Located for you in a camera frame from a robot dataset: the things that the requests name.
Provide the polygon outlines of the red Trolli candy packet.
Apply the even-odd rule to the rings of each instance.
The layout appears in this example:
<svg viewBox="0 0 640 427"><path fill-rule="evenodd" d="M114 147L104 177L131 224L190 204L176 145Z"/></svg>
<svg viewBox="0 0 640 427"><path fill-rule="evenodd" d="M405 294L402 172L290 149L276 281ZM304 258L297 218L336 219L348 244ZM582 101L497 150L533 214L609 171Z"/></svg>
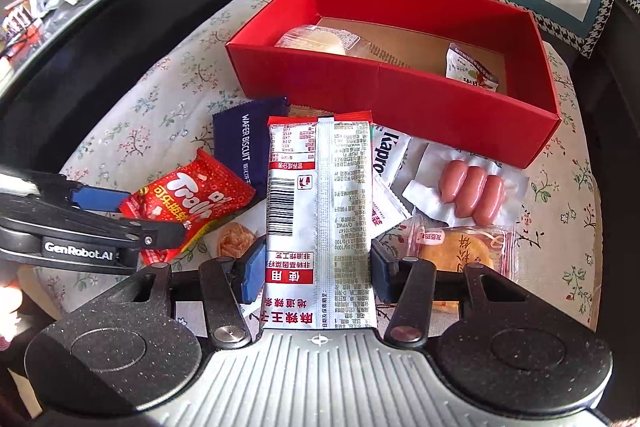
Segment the red Trolli candy packet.
<svg viewBox="0 0 640 427"><path fill-rule="evenodd" d="M245 208L256 191L201 148L194 161L140 188L119 206L127 218L180 223L186 237L176 247L146 246L145 265L169 262L191 247L213 225Z"/></svg>

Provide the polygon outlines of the white Kaprons wafer packet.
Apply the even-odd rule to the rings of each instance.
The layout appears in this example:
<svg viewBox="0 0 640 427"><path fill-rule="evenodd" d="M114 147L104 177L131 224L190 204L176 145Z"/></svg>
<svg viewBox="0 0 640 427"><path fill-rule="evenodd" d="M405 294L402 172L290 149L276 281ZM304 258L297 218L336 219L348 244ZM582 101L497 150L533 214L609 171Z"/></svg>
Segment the white Kaprons wafer packet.
<svg viewBox="0 0 640 427"><path fill-rule="evenodd" d="M411 217L413 205L402 193L416 177L428 142L372 124L372 236L378 237Z"/></svg>

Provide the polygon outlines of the tan biscuit packet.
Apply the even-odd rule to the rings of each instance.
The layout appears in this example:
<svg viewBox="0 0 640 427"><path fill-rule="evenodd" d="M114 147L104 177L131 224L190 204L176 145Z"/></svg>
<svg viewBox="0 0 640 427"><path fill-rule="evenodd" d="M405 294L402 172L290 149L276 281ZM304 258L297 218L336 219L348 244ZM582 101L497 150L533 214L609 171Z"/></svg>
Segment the tan biscuit packet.
<svg viewBox="0 0 640 427"><path fill-rule="evenodd" d="M239 222L230 222L209 235L212 258L240 259L262 236L262 230L251 230Z"/></svg>

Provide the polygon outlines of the red cardboard box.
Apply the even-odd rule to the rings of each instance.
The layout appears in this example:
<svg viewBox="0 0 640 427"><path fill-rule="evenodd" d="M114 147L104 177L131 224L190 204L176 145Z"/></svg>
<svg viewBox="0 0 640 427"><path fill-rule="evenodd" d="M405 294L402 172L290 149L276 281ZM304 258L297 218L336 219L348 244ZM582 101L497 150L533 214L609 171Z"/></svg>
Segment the red cardboard box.
<svg viewBox="0 0 640 427"><path fill-rule="evenodd" d="M339 23L392 56L384 63L278 48L290 29ZM499 79L497 92L446 77L450 43ZM529 166L561 115L544 43L529 12L495 0L272 0L228 42L249 98L285 96Z"/></svg>

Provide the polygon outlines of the white bun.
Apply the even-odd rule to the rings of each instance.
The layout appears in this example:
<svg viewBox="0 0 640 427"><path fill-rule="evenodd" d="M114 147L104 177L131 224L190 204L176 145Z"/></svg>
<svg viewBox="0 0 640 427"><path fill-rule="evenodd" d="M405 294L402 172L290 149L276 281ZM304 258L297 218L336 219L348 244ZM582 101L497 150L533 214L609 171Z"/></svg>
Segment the white bun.
<svg viewBox="0 0 640 427"><path fill-rule="evenodd" d="M361 38L344 29L303 25L287 31L276 43L278 48L346 55Z"/></svg>

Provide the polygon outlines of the mooncake pastry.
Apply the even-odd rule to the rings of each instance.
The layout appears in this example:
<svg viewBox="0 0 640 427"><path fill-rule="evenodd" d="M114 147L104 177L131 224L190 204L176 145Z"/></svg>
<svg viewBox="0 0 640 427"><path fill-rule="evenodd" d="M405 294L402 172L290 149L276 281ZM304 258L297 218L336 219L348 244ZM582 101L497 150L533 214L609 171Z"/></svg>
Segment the mooncake pastry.
<svg viewBox="0 0 640 427"><path fill-rule="evenodd" d="M418 213L410 220L409 257L434 263L438 271L462 273L465 265L483 263L510 280L518 276L514 232L503 227L445 227Z"/></svg>

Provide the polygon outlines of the vacuum packed mini sausages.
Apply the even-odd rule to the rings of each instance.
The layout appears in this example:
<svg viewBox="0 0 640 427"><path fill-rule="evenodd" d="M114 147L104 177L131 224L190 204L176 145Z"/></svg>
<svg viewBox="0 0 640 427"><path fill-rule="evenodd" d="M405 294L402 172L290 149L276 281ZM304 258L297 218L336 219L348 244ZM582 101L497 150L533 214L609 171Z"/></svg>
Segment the vacuum packed mini sausages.
<svg viewBox="0 0 640 427"><path fill-rule="evenodd" d="M521 169L431 143L402 196L451 228L510 228L520 217L528 182Z"/></svg>

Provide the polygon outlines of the black glass coffee table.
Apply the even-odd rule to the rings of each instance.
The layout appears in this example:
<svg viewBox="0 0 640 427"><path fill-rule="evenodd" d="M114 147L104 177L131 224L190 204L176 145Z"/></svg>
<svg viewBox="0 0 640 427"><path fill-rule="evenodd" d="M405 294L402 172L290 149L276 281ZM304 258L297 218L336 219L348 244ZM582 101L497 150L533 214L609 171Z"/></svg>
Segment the black glass coffee table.
<svg viewBox="0 0 640 427"><path fill-rule="evenodd" d="M80 0L49 13L1 83L1 162L57 172L160 58L231 0Z"/></svg>

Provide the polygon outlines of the red white long snack packet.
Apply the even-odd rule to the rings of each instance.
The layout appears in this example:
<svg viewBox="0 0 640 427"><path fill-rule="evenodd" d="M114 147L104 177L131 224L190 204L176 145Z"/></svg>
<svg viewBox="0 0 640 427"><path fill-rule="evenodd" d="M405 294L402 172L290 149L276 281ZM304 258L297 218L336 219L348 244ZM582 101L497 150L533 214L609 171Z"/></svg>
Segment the red white long snack packet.
<svg viewBox="0 0 640 427"><path fill-rule="evenodd" d="M268 129L260 323L266 329L374 326L370 113L272 117Z"/></svg>

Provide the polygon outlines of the blue wafer biscuit packet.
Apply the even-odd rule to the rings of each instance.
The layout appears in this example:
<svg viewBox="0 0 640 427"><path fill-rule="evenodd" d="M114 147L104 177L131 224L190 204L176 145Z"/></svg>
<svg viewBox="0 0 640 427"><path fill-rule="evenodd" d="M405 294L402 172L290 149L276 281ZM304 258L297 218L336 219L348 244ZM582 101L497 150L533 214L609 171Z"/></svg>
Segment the blue wafer biscuit packet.
<svg viewBox="0 0 640 427"><path fill-rule="evenodd" d="M263 98L231 107L212 117L214 157L254 188L254 199L266 197L271 116L288 116L285 96Z"/></svg>

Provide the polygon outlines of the white duck neck snack packet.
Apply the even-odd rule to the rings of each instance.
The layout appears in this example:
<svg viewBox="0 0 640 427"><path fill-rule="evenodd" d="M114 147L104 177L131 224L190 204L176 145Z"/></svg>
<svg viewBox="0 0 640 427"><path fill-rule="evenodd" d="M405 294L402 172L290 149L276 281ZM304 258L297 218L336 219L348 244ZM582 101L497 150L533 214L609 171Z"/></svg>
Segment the white duck neck snack packet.
<svg viewBox="0 0 640 427"><path fill-rule="evenodd" d="M446 77L491 92L499 88L498 77L455 43L450 43L446 53Z"/></svg>

